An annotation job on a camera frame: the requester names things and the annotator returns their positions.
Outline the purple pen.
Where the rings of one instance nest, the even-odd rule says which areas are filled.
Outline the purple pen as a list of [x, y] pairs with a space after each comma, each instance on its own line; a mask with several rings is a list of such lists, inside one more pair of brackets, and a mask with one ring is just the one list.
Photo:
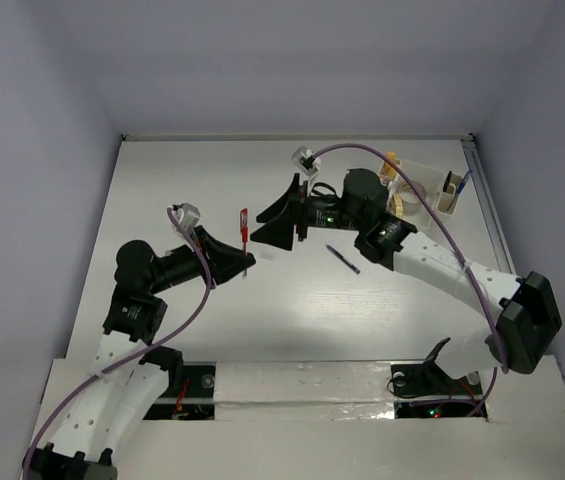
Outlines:
[[361, 270], [356, 265], [354, 265], [350, 260], [348, 260], [335, 247], [333, 247], [332, 245], [329, 245], [329, 244], [326, 244], [325, 247], [335, 258], [337, 258], [341, 263], [343, 263], [354, 274], [359, 275], [361, 273]]

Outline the yellow highlighter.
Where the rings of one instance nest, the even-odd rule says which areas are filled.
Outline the yellow highlighter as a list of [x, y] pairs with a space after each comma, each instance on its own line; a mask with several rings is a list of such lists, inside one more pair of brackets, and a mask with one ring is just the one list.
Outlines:
[[394, 169], [394, 166], [396, 165], [396, 153], [395, 152], [388, 152], [386, 154], [386, 162], [385, 162], [385, 175], [388, 178], [394, 178], [396, 175], [396, 170]]

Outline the black scissors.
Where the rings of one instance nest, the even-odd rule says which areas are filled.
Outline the black scissors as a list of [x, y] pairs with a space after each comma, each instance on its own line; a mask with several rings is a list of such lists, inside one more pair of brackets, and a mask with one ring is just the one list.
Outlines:
[[449, 170], [446, 177], [445, 177], [444, 183], [443, 183], [443, 187], [442, 187], [443, 192], [448, 191], [449, 185], [450, 185], [451, 180], [452, 180], [452, 176], [453, 176], [453, 172], [451, 170]]

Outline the blue pen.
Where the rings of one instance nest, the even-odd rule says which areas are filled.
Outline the blue pen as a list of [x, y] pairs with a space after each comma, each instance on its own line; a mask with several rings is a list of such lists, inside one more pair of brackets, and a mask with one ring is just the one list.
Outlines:
[[460, 183], [457, 185], [457, 189], [456, 189], [456, 196], [459, 196], [462, 191], [464, 190], [466, 184], [468, 183], [468, 181], [471, 179], [473, 174], [472, 170], [468, 170], [464, 176], [462, 177]]

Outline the beige masking tape roll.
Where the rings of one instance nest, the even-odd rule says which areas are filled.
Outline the beige masking tape roll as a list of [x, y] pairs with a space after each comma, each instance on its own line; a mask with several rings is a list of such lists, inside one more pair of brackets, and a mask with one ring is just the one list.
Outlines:
[[391, 198], [392, 212], [398, 218], [404, 216], [404, 204], [402, 197], [399, 194], [394, 194]]

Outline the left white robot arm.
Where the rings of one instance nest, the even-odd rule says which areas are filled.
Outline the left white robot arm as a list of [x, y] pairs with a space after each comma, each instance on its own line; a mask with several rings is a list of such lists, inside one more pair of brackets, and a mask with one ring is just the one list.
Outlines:
[[256, 263], [201, 226], [185, 241], [164, 256], [143, 240], [118, 250], [115, 288], [90, 372], [34, 437], [23, 478], [117, 478], [116, 462], [150, 407], [181, 388], [182, 353], [155, 338], [167, 310], [159, 293], [196, 278], [211, 290]]

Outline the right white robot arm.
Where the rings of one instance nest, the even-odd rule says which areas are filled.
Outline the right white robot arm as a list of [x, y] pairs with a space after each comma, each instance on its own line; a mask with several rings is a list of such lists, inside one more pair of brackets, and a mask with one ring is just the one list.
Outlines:
[[421, 280], [479, 313], [494, 327], [440, 341], [422, 368], [424, 384], [444, 392], [473, 371], [505, 367], [531, 374], [562, 326], [548, 279], [521, 278], [457, 255], [386, 210], [388, 191], [367, 169], [352, 169], [341, 194], [316, 194], [295, 176], [286, 192], [256, 220], [253, 242], [289, 251], [310, 228], [356, 232], [355, 248], [369, 262]]

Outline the white desk organizer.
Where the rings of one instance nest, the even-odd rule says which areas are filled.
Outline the white desk organizer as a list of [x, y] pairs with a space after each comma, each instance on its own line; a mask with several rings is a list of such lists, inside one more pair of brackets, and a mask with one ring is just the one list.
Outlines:
[[[418, 164], [409, 160], [402, 160], [401, 170], [407, 174], [413, 183], [418, 182], [426, 189], [426, 203], [436, 212], [442, 222], [445, 222], [454, 215], [456, 201], [456, 189], [462, 177], [453, 173], [448, 191], [443, 192], [442, 187], [445, 177], [448, 173], [436, 170], [432, 167]], [[402, 182], [406, 182], [402, 176], [396, 172], [394, 178], [388, 178], [385, 175], [385, 163], [378, 171], [378, 177], [382, 185], [384, 185], [389, 193], [387, 202], [387, 212], [393, 214], [391, 198], [396, 194], [396, 190]], [[421, 208], [413, 215], [404, 215], [402, 218], [407, 222], [415, 225], [419, 230], [428, 230], [433, 220], [428, 211], [422, 205]]]

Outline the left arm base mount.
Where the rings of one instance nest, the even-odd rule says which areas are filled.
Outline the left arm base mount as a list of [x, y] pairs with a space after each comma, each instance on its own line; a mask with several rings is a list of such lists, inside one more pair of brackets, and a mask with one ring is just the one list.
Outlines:
[[149, 408], [144, 420], [204, 421], [215, 418], [216, 365], [184, 364], [177, 386], [170, 386]]

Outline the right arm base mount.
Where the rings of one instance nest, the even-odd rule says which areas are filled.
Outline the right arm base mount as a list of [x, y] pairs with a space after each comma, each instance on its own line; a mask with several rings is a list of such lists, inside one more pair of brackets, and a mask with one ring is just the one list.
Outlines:
[[386, 389], [397, 419], [487, 418], [477, 372], [450, 379], [435, 365], [397, 363], [391, 365]]

